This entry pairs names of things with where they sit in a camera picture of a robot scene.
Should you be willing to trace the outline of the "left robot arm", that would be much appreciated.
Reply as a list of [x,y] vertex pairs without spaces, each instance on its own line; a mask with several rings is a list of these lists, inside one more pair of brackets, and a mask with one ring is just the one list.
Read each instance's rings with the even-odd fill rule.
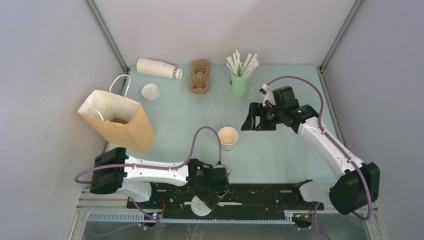
[[197,158],[188,163],[149,161],[126,153],[117,147],[95,158],[100,167],[92,174],[90,192],[97,195],[125,195],[145,208],[158,202],[154,184],[187,187],[203,203],[213,206],[227,193],[231,170],[221,164],[206,164]]

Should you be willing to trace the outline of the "single white cup lid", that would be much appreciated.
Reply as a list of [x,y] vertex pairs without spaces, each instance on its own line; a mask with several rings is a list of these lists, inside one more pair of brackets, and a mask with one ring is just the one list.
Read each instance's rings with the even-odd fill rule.
[[212,210],[197,196],[192,198],[190,207],[192,212],[199,217],[205,217],[212,212]]

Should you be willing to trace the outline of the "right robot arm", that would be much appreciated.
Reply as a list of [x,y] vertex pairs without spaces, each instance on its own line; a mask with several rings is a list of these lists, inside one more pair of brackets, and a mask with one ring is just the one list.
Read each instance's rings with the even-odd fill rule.
[[304,209],[310,202],[332,205],[348,215],[371,206],[379,197],[380,169],[365,163],[327,130],[319,113],[310,105],[300,105],[293,89],[272,90],[264,84],[259,90],[263,102],[251,102],[242,131],[275,131],[283,124],[310,143],[326,162],[336,183],[304,180],[294,185],[291,204]]

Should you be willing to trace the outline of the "single white paper cup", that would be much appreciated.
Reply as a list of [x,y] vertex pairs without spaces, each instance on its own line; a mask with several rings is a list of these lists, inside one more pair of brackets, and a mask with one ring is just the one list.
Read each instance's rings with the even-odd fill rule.
[[231,127],[225,126],[218,131],[218,136],[221,143],[222,150],[229,152],[234,149],[235,144],[239,140],[238,131]]

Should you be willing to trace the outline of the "stack of white paper cups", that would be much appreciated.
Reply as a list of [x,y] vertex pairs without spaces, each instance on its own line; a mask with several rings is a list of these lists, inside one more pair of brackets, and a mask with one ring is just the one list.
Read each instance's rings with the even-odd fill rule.
[[140,74],[176,80],[181,79],[183,75],[183,70],[175,65],[144,57],[138,59],[136,70]]

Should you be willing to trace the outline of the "brown paper bag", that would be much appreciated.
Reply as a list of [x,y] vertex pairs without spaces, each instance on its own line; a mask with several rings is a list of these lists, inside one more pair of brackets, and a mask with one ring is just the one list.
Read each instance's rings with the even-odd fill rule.
[[154,127],[140,102],[124,95],[112,93],[116,77],[108,91],[94,90],[79,107],[77,113],[107,142],[132,151],[147,154],[156,138]]

